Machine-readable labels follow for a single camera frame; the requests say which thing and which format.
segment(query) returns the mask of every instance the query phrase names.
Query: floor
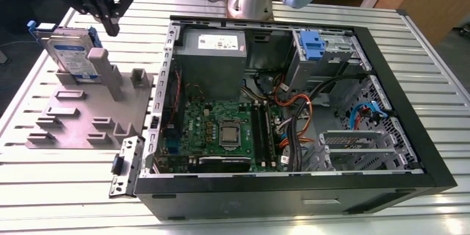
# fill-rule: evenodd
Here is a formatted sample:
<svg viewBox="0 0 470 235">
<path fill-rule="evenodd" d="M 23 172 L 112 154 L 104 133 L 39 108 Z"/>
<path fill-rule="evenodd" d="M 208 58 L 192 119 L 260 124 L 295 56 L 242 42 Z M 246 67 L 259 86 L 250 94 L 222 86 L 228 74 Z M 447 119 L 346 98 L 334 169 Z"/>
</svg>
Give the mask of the floor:
<svg viewBox="0 0 470 235">
<path fill-rule="evenodd" d="M 56 3 L 55 12 L 44 8 L 44 3 L 51 7 L 51 2 Z M 55 23 L 60 22 L 67 11 L 67 7 L 56 0 L 41 0 L 40 3 L 33 4 L 33 9 L 40 19 L 45 18 L 44 21 Z M 458 31 L 453 30 L 435 48 L 463 87 L 470 91 L 470 37 L 459 36 Z M 41 50 L 41 47 L 33 43 L 29 33 L 12 34 L 0 26 L 0 52 L 9 58 L 5 64 L 0 64 L 0 115 L 8 107 Z"/>
</svg>

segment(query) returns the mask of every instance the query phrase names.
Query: motherboard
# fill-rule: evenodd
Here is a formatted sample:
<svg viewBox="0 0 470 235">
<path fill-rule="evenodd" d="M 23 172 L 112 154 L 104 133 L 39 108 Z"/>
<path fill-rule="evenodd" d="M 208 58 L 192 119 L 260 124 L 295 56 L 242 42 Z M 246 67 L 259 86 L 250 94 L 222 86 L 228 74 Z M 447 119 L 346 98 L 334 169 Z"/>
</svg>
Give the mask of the motherboard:
<svg viewBox="0 0 470 235">
<path fill-rule="evenodd" d="M 214 166 L 234 164 L 235 172 L 243 165 L 250 172 L 276 172 L 279 116 L 279 107 L 266 102 L 186 103 L 183 135 L 166 140 L 168 171 L 187 173 L 200 165 L 214 171 Z"/>
</svg>

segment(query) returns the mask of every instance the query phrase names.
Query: red wire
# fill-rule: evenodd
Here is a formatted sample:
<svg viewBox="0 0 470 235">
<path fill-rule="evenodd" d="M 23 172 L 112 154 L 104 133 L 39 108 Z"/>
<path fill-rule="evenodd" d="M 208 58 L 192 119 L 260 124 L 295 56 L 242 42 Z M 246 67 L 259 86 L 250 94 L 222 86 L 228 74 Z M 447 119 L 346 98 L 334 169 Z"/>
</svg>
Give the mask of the red wire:
<svg viewBox="0 0 470 235">
<path fill-rule="evenodd" d="M 361 121 L 361 113 L 354 120 L 354 129 L 359 129 L 359 121 Z"/>
<path fill-rule="evenodd" d="M 178 73 L 176 70 L 175 70 L 175 74 L 176 74 L 176 78 L 178 78 L 178 91 L 176 91 L 176 97 L 175 97 L 175 104 L 174 104 L 174 110 L 171 112 L 171 116 L 170 116 L 170 120 L 168 120 L 167 126 L 164 126 L 163 129 L 166 129 L 168 127 L 171 121 L 174 120 L 174 116 L 175 116 L 175 112 L 176 112 L 176 105 L 178 105 L 178 102 L 179 102 L 179 94 L 180 94 L 180 89 L 182 89 L 182 79 L 179 77 L 179 73 Z"/>
</svg>

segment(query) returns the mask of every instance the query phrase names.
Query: green motherboard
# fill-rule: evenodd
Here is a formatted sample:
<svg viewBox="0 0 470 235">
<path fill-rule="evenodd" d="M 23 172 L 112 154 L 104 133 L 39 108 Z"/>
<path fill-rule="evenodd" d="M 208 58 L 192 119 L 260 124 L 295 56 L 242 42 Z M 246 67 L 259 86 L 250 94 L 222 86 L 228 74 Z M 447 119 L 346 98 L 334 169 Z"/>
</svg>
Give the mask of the green motherboard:
<svg viewBox="0 0 470 235">
<path fill-rule="evenodd" d="M 259 116 L 256 121 L 263 121 L 266 128 L 271 129 L 271 123 L 279 117 L 280 109 L 278 106 L 268 107 L 267 104 L 264 106 L 264 116 Z M 252 121 L 252 115 L 258 108 L 254 103 L 199 101 L 187 103 L 182 138 L 179 142 L 167 139 L 170 172 L 186 173 L 187 163 L 204 156 L 248 157 L 250 172 L 279 171 L 274 132 L 263 135 L 267 141 L 263 142 L 266 149 L 260 150 L 256 147 L 256 144 L 260 145 L 256 140 L 260 128 L 258 126 L 252 128 L 252 125 L 258 124 Z"/>
</svg>

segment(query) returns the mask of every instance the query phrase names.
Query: ram slot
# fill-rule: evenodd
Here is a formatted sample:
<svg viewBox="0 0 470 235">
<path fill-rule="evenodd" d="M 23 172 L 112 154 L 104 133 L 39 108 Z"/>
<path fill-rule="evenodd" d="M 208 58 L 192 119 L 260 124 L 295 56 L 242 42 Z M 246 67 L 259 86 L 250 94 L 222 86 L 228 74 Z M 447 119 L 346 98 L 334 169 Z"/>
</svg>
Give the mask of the ram slot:
<svg viewBox="0 0 470 235">
<path fill-rule="evenodd" d="M 252 139 L 255 145 L 255 162 L 260 164 L 264 162 L 264 140 L 263 140 L 263 129 L 262 129 L 262 121 L 264 119 L 260 114 L 260 106 L 254 106 L 251 108 L 251 131 L 252 131 Z"/>
<path fill-rule="evenodd" d="M 263 146 L 263 162 L 270 161 L 270 131 L 268 131 L 268 118 L 266 116 L 267 111 L 263 105 L 259 106 L 258 119 L 259 119 L 259 131 L 262 136 L 262 146 Z"/>
<path fill-rule="evenodd" d="M 274 154 L 275 154 L 275 147 L 274 147 L 274 136 L 272 136 L 272 124 L 271 124 L 271 110 L 267 103 L 264 104 L 266 112 L 264 112 L 264 119 L 266 119 L 266 131 L 267 131 L 267 148 L 266 148 L 266 159 L 270 162 L 274 162 Z"/>
</svg>

